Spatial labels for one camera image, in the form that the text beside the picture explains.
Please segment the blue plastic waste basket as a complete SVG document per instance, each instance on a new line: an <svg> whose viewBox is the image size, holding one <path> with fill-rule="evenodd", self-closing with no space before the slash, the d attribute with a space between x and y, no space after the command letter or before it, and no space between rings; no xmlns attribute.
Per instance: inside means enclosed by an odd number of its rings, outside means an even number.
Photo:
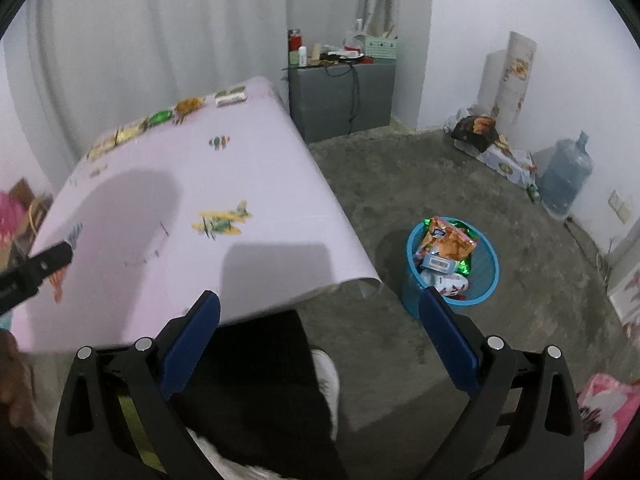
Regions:
<svg viewBox="0 0 640 480"><path fill-rule="evenodd" d="M470 255L471 263L465 264L463 275L470 286L457 296L445 297L445 301L454 309L469 309L486 301L495 291L500 278L500 264L495 249L485 234L464 220L446 217L446 220L458 228L471 233L476 241L476 248ZM418 318L418 301L427 284L422 280L420 269L414 264L413 255L426 234L428 220L424 219L413 227L408 235L405 247L406 272L402 280L400 301L405 310Z"/></svg>

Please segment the white AD calcium milk bottle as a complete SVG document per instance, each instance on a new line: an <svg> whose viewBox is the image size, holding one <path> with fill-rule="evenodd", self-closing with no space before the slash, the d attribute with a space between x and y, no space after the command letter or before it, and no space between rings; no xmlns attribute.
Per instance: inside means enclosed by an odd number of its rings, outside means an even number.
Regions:
<svg viewBox="0 0 640 480"><path fill-rule="evenodd" d="M465 297L469 289L469 280L460 273L443 274L432 270L423 270L420 278L427 287L434 287L440 296L449 298Z"/></svg>

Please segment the pink plastic bag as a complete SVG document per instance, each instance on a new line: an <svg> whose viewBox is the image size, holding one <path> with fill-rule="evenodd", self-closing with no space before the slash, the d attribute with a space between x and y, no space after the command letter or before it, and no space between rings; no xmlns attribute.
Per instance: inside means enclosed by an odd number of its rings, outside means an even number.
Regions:
<svg viewBox="0 0 640 480"><path fill-rule="evenodd" d="M13 240L25 214L24 206L8 193L0 193L0 247Z"/></svg>

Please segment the pink flower blanket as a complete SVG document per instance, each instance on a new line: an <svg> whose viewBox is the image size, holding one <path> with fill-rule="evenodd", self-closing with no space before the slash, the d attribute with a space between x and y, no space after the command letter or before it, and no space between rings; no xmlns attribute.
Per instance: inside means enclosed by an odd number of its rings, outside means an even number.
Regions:
<svg viewBox="0 0 640 480"><path fill-rule="evenodd" d="M577 396L582 438L584 478L594 479L620 448L639 414L639 382L626 384L607 374L595 374Z"/></svg>

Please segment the black trousers leg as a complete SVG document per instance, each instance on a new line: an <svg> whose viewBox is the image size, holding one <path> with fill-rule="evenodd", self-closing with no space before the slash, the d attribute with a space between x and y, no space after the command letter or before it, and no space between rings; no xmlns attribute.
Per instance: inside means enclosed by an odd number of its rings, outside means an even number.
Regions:
<svg viewBox="0 0 640 480"><path fill-rule="evenodd" d="M221 478L346 478L311 349L294 310L213 334L169 406Z"/></svg>

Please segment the white appliance box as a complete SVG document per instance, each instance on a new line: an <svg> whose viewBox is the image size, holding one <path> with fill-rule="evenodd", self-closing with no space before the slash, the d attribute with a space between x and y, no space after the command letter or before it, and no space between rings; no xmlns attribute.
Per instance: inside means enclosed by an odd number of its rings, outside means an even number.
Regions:
<svg viewBox="0 0 640 480"><path fill-rule="evenodd" d="M639 313L639 257L620 259L608 278L608 299L620 322L634 322Z"/></svg>

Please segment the yellow snack packets row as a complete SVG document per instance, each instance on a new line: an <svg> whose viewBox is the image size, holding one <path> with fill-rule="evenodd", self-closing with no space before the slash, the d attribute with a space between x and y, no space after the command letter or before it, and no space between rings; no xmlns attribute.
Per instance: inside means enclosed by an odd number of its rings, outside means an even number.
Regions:
<svg viewBox="0 0 640 480"><path fill-rule="evenodd" d="M103 155L114 151L115 148L137 139L138 136L142 136L142 134L145 133L147 126L148 121L142 119L125 127L118 128L111 136L93 145L88 151L87 159L93 162Z"/></svg>

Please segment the white shoe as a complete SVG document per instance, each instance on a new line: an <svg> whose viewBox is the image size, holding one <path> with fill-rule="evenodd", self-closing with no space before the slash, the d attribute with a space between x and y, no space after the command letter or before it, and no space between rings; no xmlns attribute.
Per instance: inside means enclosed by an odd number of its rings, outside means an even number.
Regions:
<svg viewBox="0 0 640 480"><path fill-rule="evenodd" d="M319 348L311 349L311 359L314 362L319 390L326 400L331 417L331 439L333 442L338 434L338 407L340 406L340 376L330 356Z"/></svg>

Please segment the green candy wrapper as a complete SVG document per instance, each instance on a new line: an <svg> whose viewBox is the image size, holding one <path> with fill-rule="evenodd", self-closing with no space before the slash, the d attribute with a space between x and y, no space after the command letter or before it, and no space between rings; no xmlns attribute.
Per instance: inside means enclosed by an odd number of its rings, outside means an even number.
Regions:
<svg viewBox="0 0 640 480"><path fill-rule="evenodd" d="M152 128L162 124L163 122L168 122L168 120L171 120L172 116L174 116L173 110L161 110L160 112L146 118L145 125L148 128Z"/></svg>

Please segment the pink tablecloth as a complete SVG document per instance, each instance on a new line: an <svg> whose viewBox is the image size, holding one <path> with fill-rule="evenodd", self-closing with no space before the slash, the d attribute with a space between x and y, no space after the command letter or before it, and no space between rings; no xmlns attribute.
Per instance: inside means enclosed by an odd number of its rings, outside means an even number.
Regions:
<svg viewBox="0 0 640 480"><path fill-rule="evenodd" d="M77 165L34 244L71 238L73 261L14 310L23 350L131 344L206 290L227 323L350 282L380 290L273 84L255 77L245 91Z"/></svg>

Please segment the golden candy wrapper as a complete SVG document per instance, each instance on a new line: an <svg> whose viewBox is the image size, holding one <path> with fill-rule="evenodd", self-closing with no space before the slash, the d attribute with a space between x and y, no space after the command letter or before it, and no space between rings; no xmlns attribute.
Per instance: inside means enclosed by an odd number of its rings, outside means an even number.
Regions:
<svg viewBox="0 0 640 480"><path fill-rule="evenodd" d="M174 123L182 124L189 115L202 108L205 102L206 99L204 96L201 98L184 99L178 102L174 108Z"/></svg>

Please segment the blue water jug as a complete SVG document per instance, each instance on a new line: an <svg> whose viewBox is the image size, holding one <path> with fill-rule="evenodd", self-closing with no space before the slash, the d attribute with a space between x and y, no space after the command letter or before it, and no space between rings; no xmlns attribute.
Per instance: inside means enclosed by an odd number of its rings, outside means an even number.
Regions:
<svg viewBox="0 0 640 480"><path fill-rule="evenodd" d="M538 180L542 206L559 221L570 210L593 172L593 160L586 147L589 136L582 131L577 139L563 139L555 144L550 162Z"/></svg>

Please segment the white patterned flat box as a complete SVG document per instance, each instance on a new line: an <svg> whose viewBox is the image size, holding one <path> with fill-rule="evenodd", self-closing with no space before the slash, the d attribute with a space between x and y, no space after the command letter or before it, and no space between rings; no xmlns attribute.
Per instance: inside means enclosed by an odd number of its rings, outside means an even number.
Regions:
<svg viewBox="0 0 640 480"><path fill-rule="evenodd" d="M492 144L486 151L480 152L472 144L460 140L454 140L454 147L524 190L535 183L537 166L529 152L511 150L506 153L496 144Z"/></svg>

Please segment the small white gold box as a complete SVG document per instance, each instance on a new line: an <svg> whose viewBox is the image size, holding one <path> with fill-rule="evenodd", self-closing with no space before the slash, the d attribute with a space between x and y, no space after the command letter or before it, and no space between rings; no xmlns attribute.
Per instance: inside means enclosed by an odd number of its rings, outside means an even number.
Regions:
<svg viewBox="0 0 640 480"><path fill-rule="evenodd" d="M214 95L216 107L225 107L245 102L247 100L246 88L237 86L231 89L220 90Z"/></svg>

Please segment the black orange snack bag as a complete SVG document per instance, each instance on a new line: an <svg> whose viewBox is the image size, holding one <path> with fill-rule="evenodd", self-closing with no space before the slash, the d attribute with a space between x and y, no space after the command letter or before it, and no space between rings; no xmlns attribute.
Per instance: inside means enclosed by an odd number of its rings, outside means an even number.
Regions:
<svg viewBox="0 0 640 480"><path fill-rule="evenodd" d="M480 153L484 153L499 140L495 119L480 115L460 119L451 136L454 140L474 146Z"/></svg>

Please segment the grey cabinet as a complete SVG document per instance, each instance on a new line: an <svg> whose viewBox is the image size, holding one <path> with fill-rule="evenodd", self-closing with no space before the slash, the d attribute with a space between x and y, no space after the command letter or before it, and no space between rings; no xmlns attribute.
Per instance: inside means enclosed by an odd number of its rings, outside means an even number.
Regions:
<svg viewBox="0 0 640 480"><path fill-rule="evenodd" d="M288 70L292 121L307 144L386 127L396 64L336 64Z"/></svg>

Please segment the red thermos bottle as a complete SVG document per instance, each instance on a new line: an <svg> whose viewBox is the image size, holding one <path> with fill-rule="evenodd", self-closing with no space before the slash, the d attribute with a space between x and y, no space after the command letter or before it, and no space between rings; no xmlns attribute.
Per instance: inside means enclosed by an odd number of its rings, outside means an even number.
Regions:
<svg viewBox="0 0 640 480"><path fill-rule="evenodd" d="M303 45L303 38L297 28L288 30L288 52L297 53L298 49Z"/></svg>

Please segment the green storage basket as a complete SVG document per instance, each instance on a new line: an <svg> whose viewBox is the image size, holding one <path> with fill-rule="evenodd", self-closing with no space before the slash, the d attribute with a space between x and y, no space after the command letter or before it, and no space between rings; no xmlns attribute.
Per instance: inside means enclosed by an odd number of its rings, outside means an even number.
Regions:
<svg viewBox="0 0 640 480"><path fill-rule="evenodd" d="M364 38L364 55L380 60L396 60L397 38L367 36Z"/></svg>

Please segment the wall socket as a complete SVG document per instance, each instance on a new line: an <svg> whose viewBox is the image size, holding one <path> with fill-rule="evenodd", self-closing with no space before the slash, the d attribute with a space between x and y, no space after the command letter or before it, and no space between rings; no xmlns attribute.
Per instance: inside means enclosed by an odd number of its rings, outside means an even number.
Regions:
<svg viewBox="0 0 640 480"><path fill-rule="evenodd" d="M630 209L628 205L620 198L616 191L613 191L608 198L608 204L610 205L612 211L616 213L617 218L620 219L620 222L626 224L630 218Z"/></svg>

